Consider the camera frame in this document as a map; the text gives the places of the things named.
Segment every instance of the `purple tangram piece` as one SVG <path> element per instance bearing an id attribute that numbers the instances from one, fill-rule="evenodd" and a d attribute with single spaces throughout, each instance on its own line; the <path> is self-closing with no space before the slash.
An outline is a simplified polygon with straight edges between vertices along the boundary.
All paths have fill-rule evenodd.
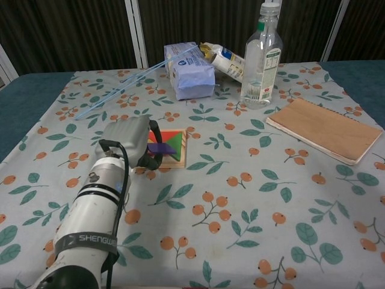
<path id="1" fill-rule="evenodd" d="M 174 150 L 169 144 L 166 143 L 148 143 L 149 151 L 153 154 L 164 154 L 164 155 L 174 155 L 176 150 Z"/>

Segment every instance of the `bottle cap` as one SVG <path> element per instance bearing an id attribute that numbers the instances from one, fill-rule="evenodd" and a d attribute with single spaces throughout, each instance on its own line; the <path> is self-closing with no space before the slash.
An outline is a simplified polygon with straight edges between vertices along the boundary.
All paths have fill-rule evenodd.
<path id="1" fill-rule="evenodd" d="M 279 3 L 262 3 L 260 6 L 260 14 L 266 16 L 274 16 L 279 14 Z"/>

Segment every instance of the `table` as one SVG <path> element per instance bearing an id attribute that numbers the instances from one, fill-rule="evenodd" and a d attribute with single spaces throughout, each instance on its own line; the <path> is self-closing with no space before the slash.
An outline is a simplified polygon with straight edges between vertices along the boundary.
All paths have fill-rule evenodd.
<path id="1" fill-rule="evenodd" d="M 254 111 L 228 78 L 212 98 L 178 102 L 158 70 L 74 121 L 135 72 L 76 72 L 0 165 L 0 286 L 31 285 L 52 263 L 107 123 L 150 114 L 188 128 L 186 169 L 131 173 L 114 285 L 383 288 L 384 137 L 348 167 L 264 123 L 303 97 L 380 128 L 327 71 L 281 65 L 273 104 Z"/>

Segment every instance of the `black band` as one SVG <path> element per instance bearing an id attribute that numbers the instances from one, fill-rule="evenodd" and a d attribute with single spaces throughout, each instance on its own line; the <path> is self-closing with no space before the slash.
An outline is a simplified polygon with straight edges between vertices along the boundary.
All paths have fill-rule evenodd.
<path id="1" fill-rule="evenodd" d="M 98 232 L 71 233 L 61 237 L 55 244 L 55 255 L 76 248 L 87 247 L 117 254 L 117 238 L 113 235 Z"/>
<path id="2" fill-rule="evenodd" d="M 107 199 L 113 201 L 116 205 L 119 204 L 119 201 L 117 199 L 115 199 L 114 197 L 112 197 L 110 194 L 108 193 L 104 193 L 102 191 L 83 191 L 82 193 L 78 194 L 78 196 L 76 197 L 79 198 L 79 197 L 82 197 L 82 196 L 86 196 L 88 194 L 95 194 L 97 196 L 102 196 L 102 197 L 106 197 Z"/>
<path id="3" fill-rule="evenodd" d="M 120 193 L 115 190 L 114 188 L 111 188 L 107 185 L 103 185 L 103 184 L 88 184 L 88 185 L 85 185 L 84 187 L 82 187 L 81 191 L 83 191 L 83 189 L 85 188 L 102 188 L 104 190 L 107 190 L 109 192 L 111 192 L 112 194 L 114 194 L 115 196 L 119 197 L 120 198 Z"/>

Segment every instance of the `dark curtain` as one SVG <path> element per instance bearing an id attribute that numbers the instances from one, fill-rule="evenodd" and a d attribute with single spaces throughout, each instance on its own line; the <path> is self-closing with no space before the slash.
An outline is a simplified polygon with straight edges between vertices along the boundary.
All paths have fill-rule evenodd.
<path id="1" fill-rule="evenodd" d="M 124 0 L 1 0 L 0 43 L 19 75 L 137 66 Z"/>
<path id="2" fill-rule="evenodd" d="M 149 66 L 164 60 L 163 46 L 218 43 L 244 55 L 264 0 L 139 0 Z"/>
<path id="3" fill-rule="evenodd" d="M 149 65 L 164 59 L 163 46 L 186 41 L 223 45 L 243 56 L 256 30 L 263 0 L 139 0 Z M 283 0 L 278 32 L 281 62 L 319 61 L 338 0 Z"/>
<path id="4" fill-rule="evenodd" d="M 385 59 L 385 1 L 350 0 L 329 60 Z"/>
<path id="5" fill-rule="evenodd" d="M 339 0 L 283 0 L 278 34 L 281 62 L 319 61 L 333 27 Z"/>

